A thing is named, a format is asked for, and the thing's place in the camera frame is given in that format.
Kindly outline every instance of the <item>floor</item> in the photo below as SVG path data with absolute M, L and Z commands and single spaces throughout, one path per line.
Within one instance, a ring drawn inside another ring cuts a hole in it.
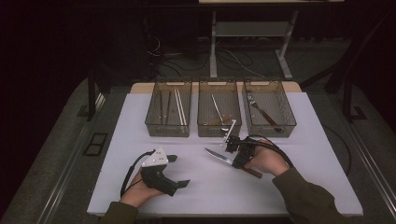
M 268 38 L 220 39 L 218 76 L 276 76 L 280 70 L 274 50 L 280 40 Z M 292 40 L 286 59 L 293 81 L 307 80 L 335 63 L 349 45 L 348 40 Z M 208 42 L 200 39 L 196 57 L 185 57 L 178 49 L 166 49 L 158 60 L 157 76 L 209 76 Z M 323 78 L 306 87 L 334 153 L 363 207 L 363 217 L 352 223 L 396 223 L 396 136 L 358 88 L 353 90 L 352 105 L 361 108 L 367 119 L 349 123 L 341 114 L 341 92 L 327 94 Z M 87 81 L 70 96 L 28 176 L 1 220 L 8 223 L 97 223 L 98 217 L 86 213 L 106 150 L 117 124 L 125 95 L 130 87 L 114 87 L 99 94 L 97 113 L 87 121 Z M 83 152 L 94 133 L 107 133 L 102 153 L 97 157 Z M 189 219 L 189 223 L 285 223 L 285 219 Z M 185 223 L 186 219 L 160 218 L 139 223 Z

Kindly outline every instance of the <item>dark background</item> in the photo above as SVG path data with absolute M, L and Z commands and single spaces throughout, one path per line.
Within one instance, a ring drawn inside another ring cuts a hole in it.
M 343 7 L 303 9 L 293 37 L 297 40 L 313 37 L 317 41 L 352 38 L 357 43 L 348 50 L 352 55 L 373 26 L 392 9 L 391 5 L 392 1 L 385 0 L 349 0 Z M 71 6 L 73 2 L 65 0 L 1 2 L 0 216 L 68 97 L 90 71 L 95 72 L 101 91 L 132 85 L 136 80 L 153 77 L 146 53 L 149 34 L 181 47 L 193 46 L 196 36 L 209 35 L 206 27 L 210 12 L 184 12 L 178 16 L 136 11 L 84 14 L 74 12 Z M 272 13 L 266 16 L 279 15 Z M 392 88 L 396 81 L 392 72 L 396 58 L 395 15 L 393 10 L 384 19 L 350 71 L 355 83 L 393 130 L 396 130 Z M 143 18 L 149 18 L 148 22 L 143 23 Z M 183 49 L 194 53 L 194 48 Z

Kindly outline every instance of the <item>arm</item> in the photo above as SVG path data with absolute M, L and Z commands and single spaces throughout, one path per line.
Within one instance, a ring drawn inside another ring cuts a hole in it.
M 337 211 L 334 197 L 326 189 L 306 182 L 295 168 L 290 169 L 273 150 L 256 147 L 255 156 L 246 164 L 246 168 L 251 167 L 275 176 L 273 182 L 296 224 L 350 223 Z
M 142 175 L 139 171 L 120 201 L 110 204 L 99 224 L 133 224 L 138 212 L 137 208 L 150 198 L 163 194 L 157 189 L 150 189 L 141 179 Z

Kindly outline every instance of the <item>person's right hand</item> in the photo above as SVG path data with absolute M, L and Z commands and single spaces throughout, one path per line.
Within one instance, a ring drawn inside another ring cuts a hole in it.
M 260 140 L 267 144 L 271 144 L 269 141 Z M 289 170 L 288 164 L 277 152 L 267 148 L 256 146 L 254 157 L 245 165 L 247 169 L 256 167 L 262 172 L 270 173 L 274 176 L 281 175 L 285 171 Z

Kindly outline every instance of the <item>metal frame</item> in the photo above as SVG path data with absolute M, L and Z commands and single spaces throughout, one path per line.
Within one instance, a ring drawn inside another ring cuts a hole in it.
M 210 46 L 210 76 L 217 77 L 216 36 L 283 36 L 283 44 L 276 50 L 276 57 L 285 79 L 292 79 L 291 71 L 285 59 L 298 11 L 291 13 L 289 22 L 220 22 L 216 20 L 216 11 L 212 14 L 212 36 Z

